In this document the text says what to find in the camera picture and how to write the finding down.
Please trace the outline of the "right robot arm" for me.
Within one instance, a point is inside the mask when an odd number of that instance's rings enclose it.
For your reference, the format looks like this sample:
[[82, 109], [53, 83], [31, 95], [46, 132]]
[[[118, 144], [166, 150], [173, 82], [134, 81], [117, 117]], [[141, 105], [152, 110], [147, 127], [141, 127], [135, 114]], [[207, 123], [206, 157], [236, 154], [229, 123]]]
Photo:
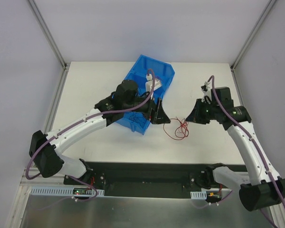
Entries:
[[243, 178], [222, 163], [208, 165], [196, 179], [205, 189], [222, 184], [239, 194], [248, 211], [282, 203], [285, 198], [285, 178], [271, 165], [255, 134], [251, 117], [244, 106], [234, 106], [228, 87], [201, 87], [204, 96], [197, 99], [187, 122], [221, 124], [236, 144], [248, 172]]

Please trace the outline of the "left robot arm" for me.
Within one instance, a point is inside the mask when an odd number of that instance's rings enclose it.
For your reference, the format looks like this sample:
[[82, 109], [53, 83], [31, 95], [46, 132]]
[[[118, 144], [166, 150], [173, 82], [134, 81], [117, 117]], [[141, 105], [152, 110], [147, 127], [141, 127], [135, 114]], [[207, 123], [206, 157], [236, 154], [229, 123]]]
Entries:
[[35, 164], [44, 178], [60, 173], [74, 177], [81, 185], [87, 184], [91, 179], [91, 169], [83, 159], [64, 156], [64, 151], [89, 134], [122, 119], [126, 112], [141, 113], [152, 124], [171, 122], [163, 110], [161, 98], [154, 100], [152, 92], [139, 96], [137, 83], [124, 80], [110, 96], [78, 120], [48, 133], [33, 133], [29, 165]]

